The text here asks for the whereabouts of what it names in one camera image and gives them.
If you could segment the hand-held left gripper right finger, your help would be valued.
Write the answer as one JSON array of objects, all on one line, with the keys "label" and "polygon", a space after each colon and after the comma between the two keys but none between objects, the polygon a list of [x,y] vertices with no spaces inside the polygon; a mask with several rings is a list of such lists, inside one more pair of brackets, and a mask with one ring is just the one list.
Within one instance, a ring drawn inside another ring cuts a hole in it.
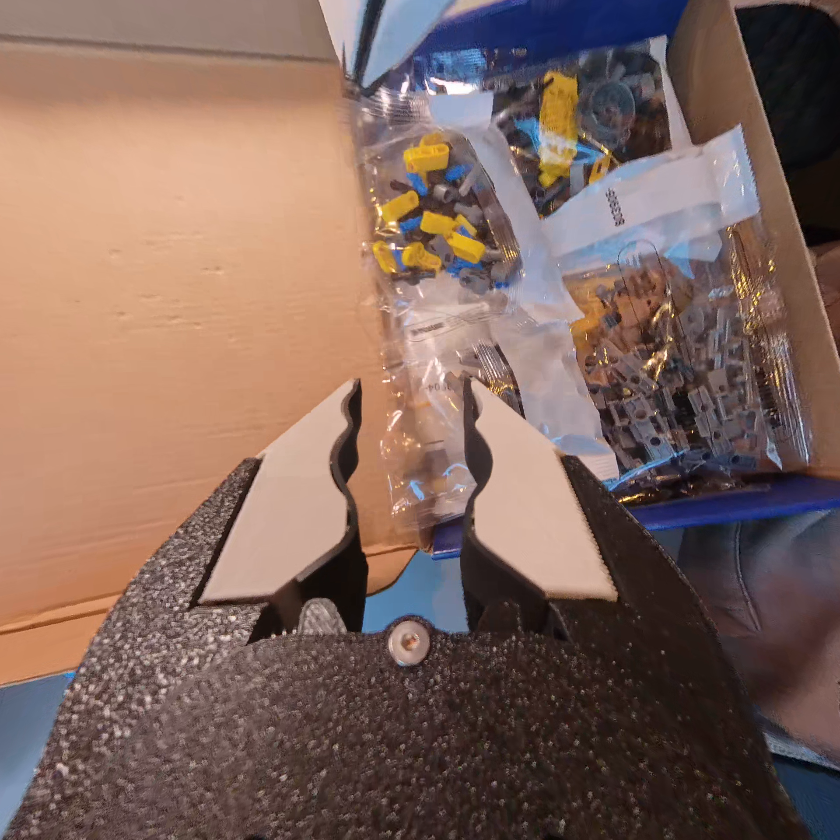
[{"label": "hand-held left gripper right finger", "polygon": [[479,381],[464,390],[467,503],[462,582],[482,603],[506,596],[616,602],[616,584],[559,451]]}]

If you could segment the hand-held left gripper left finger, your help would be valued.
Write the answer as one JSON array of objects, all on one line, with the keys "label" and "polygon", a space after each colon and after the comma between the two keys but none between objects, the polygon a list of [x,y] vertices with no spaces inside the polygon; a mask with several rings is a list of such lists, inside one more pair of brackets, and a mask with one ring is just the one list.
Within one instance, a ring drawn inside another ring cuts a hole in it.
[{"label": "hand-held left gripper left finger", "polygon": [[361,381],[348,380],[266,447],[198,604],[268,602],[290,585],[358,603],[363,550],[349,481],[361,415]]}]

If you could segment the bag of grey bricks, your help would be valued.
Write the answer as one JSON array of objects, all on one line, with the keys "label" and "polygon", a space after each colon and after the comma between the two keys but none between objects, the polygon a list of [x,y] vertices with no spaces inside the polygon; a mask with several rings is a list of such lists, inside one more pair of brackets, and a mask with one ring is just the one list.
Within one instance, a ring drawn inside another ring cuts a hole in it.
[{"label": "bag of grey bricks", "polygon": [[545,223],[616,486],[794,471],[811,455],[741,125],[625,164]]}]

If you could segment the blue cardboard kit box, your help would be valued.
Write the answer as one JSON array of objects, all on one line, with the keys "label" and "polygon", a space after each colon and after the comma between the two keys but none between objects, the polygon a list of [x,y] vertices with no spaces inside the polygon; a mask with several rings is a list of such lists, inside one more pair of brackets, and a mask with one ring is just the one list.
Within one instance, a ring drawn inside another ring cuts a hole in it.
[{"label": "blue cardboard kit box", "polygon": [[2,38],[2,684],[79,664],[238,463],[363,382],[369,592],[413,554],[341,71]]}]

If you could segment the bag of wheels and beams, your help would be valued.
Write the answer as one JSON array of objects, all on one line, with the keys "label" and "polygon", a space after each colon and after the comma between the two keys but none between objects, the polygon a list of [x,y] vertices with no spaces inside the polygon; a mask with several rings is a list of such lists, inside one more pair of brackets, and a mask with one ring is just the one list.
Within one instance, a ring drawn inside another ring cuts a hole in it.
[{"label": "bag of wheels and beams", "polygon": [[622,165],[690,143],[668,43],[585,49],[495,84],[493,120],[540,219]]}]

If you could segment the grey desk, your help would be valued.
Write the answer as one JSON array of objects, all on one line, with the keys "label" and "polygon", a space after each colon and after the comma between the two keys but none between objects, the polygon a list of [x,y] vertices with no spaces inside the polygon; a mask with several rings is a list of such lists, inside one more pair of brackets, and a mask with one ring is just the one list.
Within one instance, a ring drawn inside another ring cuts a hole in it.
[{"label": "grey desk", "polygon": [[[467,629],[459,561],[416,552],[395,583],[368,595],[363,632],[385,630],[400,616],[420,616],[436,628]],[[73,672],[1,688],[1,831],[32,781]]]}]

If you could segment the person's trousers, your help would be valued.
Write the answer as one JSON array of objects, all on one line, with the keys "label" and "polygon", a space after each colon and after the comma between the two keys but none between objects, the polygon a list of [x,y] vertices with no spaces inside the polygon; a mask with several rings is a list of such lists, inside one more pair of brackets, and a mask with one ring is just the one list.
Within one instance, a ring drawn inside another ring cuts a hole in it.
[{"label": "person's trousers", "polygon": [[777,756],[839,769],[839,511],[656,532]]}]

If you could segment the bag of yellow blue pins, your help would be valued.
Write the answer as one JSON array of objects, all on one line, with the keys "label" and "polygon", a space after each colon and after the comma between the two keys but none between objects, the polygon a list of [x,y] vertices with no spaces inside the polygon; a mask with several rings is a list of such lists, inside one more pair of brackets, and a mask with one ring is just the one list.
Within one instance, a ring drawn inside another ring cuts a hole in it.
[{"label": "bag of yellow blue pins", "polygon": [[431,97],[387,87],[353,105],[369,249],[395,287],[452,280],[475,297],[511,293],[522,249],[471,128],[433,115]]}]

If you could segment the black office chair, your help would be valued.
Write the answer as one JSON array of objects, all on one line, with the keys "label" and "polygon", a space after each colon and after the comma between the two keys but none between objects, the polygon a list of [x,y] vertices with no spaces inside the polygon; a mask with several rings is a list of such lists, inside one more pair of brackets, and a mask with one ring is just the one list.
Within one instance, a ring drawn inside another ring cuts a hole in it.
[{"label": "black office chair", "polygon": [[740,3],[736,17],[805,242],[839,236],[838,2]]}]

